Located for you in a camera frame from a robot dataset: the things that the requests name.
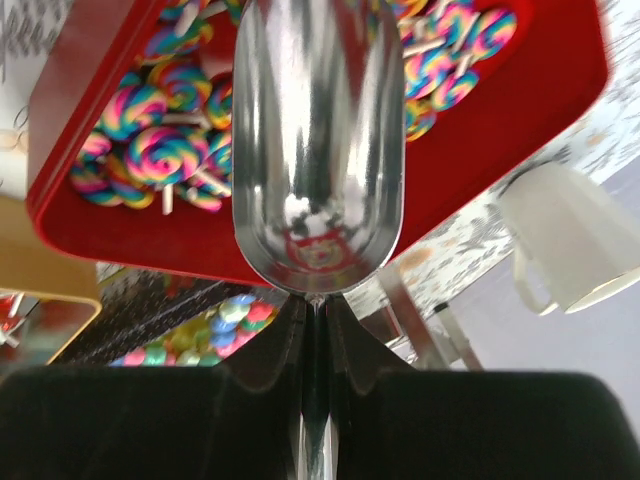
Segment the silver metal scoop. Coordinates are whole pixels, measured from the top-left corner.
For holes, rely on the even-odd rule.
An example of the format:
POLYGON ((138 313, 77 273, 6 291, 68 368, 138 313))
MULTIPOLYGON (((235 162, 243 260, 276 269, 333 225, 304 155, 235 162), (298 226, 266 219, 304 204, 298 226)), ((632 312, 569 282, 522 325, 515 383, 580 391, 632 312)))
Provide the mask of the silver metal scoop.
POLYGON ((296 477, 334 479, 326 303, 387 263, 403 221, 404 63, 391 7, 248 2, 232 155, 236 242, 262 279, 306 304, 296 477))

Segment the gold tin of star candies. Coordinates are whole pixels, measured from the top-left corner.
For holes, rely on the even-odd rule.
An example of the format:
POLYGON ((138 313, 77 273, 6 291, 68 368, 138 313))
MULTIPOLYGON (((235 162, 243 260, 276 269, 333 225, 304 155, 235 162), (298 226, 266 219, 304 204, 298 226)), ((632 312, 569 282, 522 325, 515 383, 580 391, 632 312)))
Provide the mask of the gold tin of star candies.
POLYGON ((107 365, 149 344, 171 352, 203 347, 219 304, 242 294, 276 307, 286 299, 268 287, 133 272, 106 286, 102 311, 51 363, 107 365))

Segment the gold tin of ball lollipops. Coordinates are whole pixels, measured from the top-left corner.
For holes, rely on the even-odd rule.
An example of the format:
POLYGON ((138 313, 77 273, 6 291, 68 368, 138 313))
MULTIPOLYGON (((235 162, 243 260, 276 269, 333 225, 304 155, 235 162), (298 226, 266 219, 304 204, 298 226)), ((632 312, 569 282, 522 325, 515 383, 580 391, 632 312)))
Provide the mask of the gold tin of ball lollipops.
POLYGON ((1 372, 51 363, 102 310, 93 262, 36 235, 22 201, 1 199, 1 372))

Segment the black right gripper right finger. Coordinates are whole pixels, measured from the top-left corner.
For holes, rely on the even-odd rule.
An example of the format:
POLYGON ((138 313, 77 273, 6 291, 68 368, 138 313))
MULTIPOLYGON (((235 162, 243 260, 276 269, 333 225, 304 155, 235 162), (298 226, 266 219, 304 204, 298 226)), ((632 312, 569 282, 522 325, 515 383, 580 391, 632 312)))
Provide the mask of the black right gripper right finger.
POLYGON ((635 479, 639 446, 600 380, 420 371, 342 298, 325 307, 341 479, 635 479))

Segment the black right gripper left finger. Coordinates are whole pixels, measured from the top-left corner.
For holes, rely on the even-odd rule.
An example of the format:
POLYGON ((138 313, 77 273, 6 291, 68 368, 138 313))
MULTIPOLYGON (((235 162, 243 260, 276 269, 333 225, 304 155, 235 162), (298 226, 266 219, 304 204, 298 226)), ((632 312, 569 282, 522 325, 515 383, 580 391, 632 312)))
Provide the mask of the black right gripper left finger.
POLYGON ((214 367, 62 365, 1 383, 5 479, 293 479, 305 301, 214 367))

